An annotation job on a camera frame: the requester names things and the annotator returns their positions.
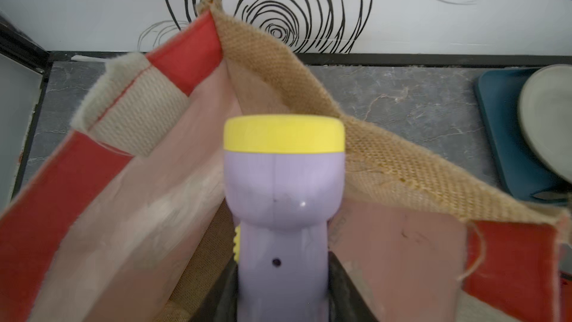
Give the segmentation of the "purple flashlight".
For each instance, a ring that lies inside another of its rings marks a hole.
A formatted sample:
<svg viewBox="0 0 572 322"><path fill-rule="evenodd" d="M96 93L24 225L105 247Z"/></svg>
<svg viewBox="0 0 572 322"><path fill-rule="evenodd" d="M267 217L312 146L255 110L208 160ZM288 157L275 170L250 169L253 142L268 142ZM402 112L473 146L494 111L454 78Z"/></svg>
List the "purple flashlight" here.
<svg viewBox="0 0 572 322"><path fill-rule="evenodd" d="M329 220L345 183L345 128L311 115L226 121L226 202L238 219L239 321L327 321Z"/></svg>

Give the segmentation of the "red jute tote bag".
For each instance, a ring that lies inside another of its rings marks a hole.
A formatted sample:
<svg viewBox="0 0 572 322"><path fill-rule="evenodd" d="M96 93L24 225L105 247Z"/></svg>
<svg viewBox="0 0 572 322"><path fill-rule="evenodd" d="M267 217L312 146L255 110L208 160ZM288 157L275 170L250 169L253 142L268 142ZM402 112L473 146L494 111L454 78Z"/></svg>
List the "red jute tote bag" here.
<svg viewBox="0 0 572 322"><path fill-rule="evenodd" d="M223 129L252 115L345 128L328 249L378 321L569 321L566 208L517 201L346 115L292 51L201 0L147 54L107 62L71 131L1 216L3 321L189 321L226 264Z"/></svg>

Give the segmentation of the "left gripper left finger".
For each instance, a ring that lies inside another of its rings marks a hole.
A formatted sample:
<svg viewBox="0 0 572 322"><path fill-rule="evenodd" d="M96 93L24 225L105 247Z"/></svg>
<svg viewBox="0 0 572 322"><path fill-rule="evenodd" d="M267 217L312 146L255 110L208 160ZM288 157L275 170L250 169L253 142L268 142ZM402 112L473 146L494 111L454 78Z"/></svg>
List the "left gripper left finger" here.
<svg viewBox="0 0 572 322"><path fill-rule="evenodd" d="M230 259L190 322L236 322L238 264Z"/></svg>

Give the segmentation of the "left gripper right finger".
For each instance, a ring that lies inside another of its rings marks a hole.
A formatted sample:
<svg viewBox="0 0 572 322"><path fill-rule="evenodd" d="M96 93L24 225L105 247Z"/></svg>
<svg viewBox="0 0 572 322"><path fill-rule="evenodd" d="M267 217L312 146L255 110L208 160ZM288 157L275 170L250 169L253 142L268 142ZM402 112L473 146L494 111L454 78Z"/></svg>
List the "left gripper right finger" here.
<svg viewBox="0 0 572 322"><path fill-rule="evenodd" d="M328 279L330 322L378 322L332 251L329 251Z"/></svg>

